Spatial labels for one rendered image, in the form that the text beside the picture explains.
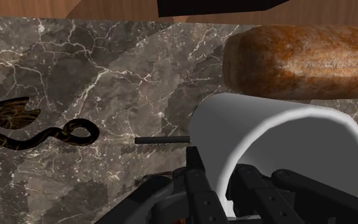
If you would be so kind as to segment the thin black rod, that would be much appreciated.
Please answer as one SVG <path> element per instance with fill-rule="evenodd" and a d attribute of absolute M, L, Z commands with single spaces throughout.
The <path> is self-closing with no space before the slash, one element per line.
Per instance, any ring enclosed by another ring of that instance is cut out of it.
<path fill-rule="evenodd" d="M 164 136 L 164 137 L 136 137 L 135 144 L 169 144 L 169 143 L 190 143 L 189 136 Z"/>

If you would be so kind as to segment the white cup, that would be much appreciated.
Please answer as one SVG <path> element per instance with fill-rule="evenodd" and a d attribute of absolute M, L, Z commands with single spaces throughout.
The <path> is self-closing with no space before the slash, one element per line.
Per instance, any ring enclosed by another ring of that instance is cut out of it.
<path fill-rule="evenodd" d="M 237 164 L 265 176 L 288 169 L 358 197 L 358 124 L 341 111 L 239 94 L 215 94 L 194 110 L 189 135 L 225 213 Z"/>

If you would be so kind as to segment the brown bread loaf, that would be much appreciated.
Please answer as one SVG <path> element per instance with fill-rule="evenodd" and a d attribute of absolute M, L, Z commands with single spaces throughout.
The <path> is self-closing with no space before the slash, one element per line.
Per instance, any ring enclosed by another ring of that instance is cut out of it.
<path fill-rule="evenodd" d="M 256 97 L 358 99 L 358 27 L 255 26 L 227 39 L 223 78 Z"/>

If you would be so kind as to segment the black gold-veined curvy spoon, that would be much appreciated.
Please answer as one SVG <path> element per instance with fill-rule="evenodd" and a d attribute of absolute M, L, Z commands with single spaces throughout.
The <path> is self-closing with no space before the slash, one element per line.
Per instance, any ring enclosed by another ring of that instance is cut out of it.
<path fill-rule="evenodd" d="M 10 130 L 22 129 L 34 122 L 40 109 L 27 111 L 25 105 L 28 97 L 17 97 L 0 101 L 0 127 Z M 64 143 L 74 146 L 93 144 L 99 137 L 100 130 L 96 124 L 84 118 L 68 121 L 62 128 L 48 127 L 28 140 L 15 140 L 0 133 L 0 146 L 15 150 L 29 150 L 41 144 L 49 137 L 54 137 Z"/>

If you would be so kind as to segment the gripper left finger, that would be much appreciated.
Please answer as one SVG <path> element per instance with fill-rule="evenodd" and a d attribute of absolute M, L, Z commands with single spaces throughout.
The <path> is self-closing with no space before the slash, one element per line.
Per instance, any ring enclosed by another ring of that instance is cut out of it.
<path fill-rule="evenodd" d="M 170 175 L 147 177 L 96 224 L 228 224 L 197 147 L 186 148 L 186 166 Z"/>

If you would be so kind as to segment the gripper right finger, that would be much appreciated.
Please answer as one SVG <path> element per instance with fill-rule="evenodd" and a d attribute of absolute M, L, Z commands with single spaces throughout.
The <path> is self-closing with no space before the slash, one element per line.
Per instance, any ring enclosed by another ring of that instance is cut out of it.
<path fill-rule="evenodd" d="M 266 178 L 245 164 L 234 170 L 234 210 L 259 215 L 234 224 L 358 224 L 358 197 L 287 169 Z"/>

